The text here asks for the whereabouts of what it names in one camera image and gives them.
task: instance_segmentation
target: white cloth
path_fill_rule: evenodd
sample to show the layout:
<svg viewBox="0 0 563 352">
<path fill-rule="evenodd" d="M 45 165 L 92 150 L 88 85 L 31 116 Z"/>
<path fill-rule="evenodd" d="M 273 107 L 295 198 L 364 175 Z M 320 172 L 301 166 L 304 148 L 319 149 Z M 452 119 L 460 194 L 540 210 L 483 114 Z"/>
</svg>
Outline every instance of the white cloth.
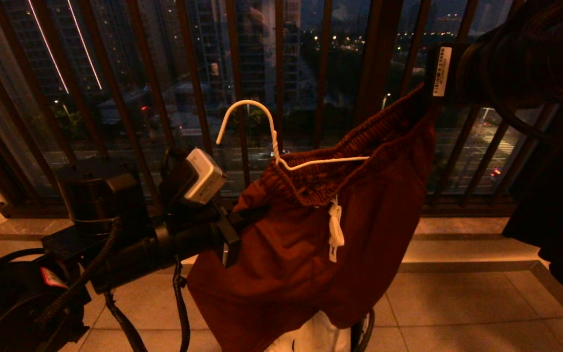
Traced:
<svg viewBox="0 0 563 352">
<path fill-rule="evenodd" d="M 340 330 L 319 311 L 297 330 L 286 332 L 264 352 L 350 352 L 351 329 Z"/>
</svg>

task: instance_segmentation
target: light strip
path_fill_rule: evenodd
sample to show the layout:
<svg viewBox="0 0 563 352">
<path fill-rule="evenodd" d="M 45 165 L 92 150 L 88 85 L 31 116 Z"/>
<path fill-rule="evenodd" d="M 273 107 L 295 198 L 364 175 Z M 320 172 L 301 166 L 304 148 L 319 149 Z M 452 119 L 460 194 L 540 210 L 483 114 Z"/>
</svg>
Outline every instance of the light strip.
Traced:
<svg viewBox="0 0 563 352">
<path fill-rule="evenodd" d="M 45 34 L 43 33 L 43 27 L 41 27 L 41 23 L 38 22 L 38 17 L 36 17 L 36 11 L 34 11 L 34 5 L 32 5 L 32 0 L 27 0 L 27 2 L 29 2 L 29 8 L 32 9 L 32 14 L 34 14 L 34 20 L 36 20 L 38 29 L 40 30 L 41 36 L 43 37 L 43 42 L 45 43 L 45 46 L 47 46 L 47 51 L 49 51 L 49 56 L 51 56 L 51 61 L 53 62 L 53 65 L 56 67 L 58 76 L 60 76 L 60 82 L 62 82 L 62 85 L 65 87 L 66 93 L 69 94 L 69 89 L 66 87 L 65 80 L 62 78 L 62 74 L 60 73 L 58 64 L 56 63 L 56 60 L 53 58 L 53 54 L 51 53 L 51 48 L 49 47 L 49 43 L 47 43 L 47 38 L 45 38 Z"/>
<path fill-rule="evenodd" d="M 97 76 L 97 71 L 94 70 L 94 65 L 92 64 L 92 60 L 90 59 L 90 55 L 88 54 L 86 42 L 84 42 L 84 37 L 82 36 L 82 32 L 80 31 L 80 26 L 78 26 L 78 19 L 75 17 L 75 13 L 73 12 L 73 7 L 71 6 L 71 0 L 66 0 L 66 1 L 69 3 L 69 10 L 71 10 L 71 14 L 73 15 L 73 22 L 75 22 L 75 27 L 78 29 L 78 33 L 80 34 L 80 39 L 82 40 L 82 45 L 84 46 L 84 51 L 87 54 L 88 62 L 90 63 L 90 68 L 92 69 L 92 73 L 94 74 L 94 78 L 97 80 L 97 85 L 99 85 L 99 89 L 103 89 L 101 87 L 101 83 L 99 82 L 99 77 Z"/>
</svg>

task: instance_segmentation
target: elastic waistband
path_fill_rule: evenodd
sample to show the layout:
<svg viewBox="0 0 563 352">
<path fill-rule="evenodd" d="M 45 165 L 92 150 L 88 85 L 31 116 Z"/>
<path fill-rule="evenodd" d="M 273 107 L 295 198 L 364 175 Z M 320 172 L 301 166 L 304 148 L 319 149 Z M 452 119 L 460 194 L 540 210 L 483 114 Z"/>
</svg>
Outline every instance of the elastic waistband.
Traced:
<svg viewBox="0 0 563 352">
<path fill-rule="evenodd" d="M 422 96 L 422 85 L 352 129 L 331 148 L 284 154 L 290 166 L 311 160 L 369 156 L 357 162 L 316 164 L 289 171 L 271 164 L 260 184 L 267 194 L 304 206 L 326 205 L 351 179 L 369 170 L 382 169 L 409 147 L 411 139 L 422 133 L 431 121 L 429 106 Z"/>
</svg>

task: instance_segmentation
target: crosswalk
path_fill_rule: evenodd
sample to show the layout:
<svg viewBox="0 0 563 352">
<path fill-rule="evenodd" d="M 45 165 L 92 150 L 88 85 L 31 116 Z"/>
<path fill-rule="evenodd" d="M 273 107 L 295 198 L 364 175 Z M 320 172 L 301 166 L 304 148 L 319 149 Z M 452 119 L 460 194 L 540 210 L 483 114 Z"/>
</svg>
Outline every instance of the crosswalk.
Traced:
<svg viewBox="0 0 563 352">
<path fill-rule="evenodd" d="M 485 142 L 490 143 L 490 142 L 492 142 L 492 137 L 493 137 L 493 136 L 485 136 L 485 137 L 483 138 L 483 140 L 484 140 Z M 507 143 L 507 142 L 505 142 L 505 141 L 502 140 L 502 141 L 498 144 L 498 149 L 499 149 L 500 151 L 502 151 L 503 153 L 510 154 L 510 153 L 512 153 L 512 150 L 514 150 L 514 145 L 511 145 L 510 143 Z"/>
</svg>

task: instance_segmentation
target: drawstring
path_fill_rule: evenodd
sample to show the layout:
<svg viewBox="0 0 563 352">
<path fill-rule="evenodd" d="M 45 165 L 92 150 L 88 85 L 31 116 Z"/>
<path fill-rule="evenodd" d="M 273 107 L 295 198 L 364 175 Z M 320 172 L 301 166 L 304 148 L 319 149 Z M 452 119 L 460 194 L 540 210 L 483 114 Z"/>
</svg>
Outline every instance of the drawstring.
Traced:
<svg viewBox="0 0 563 352">
<path fill-rule="evenodd" d="M 329 209 L 329 260 L 337 262 L 338 247 L 345 245 L 345 238 L 340 227 L 342 207 L 338 205 L 338 195 L 331 200 L 333 203 Z"/>
</svg>

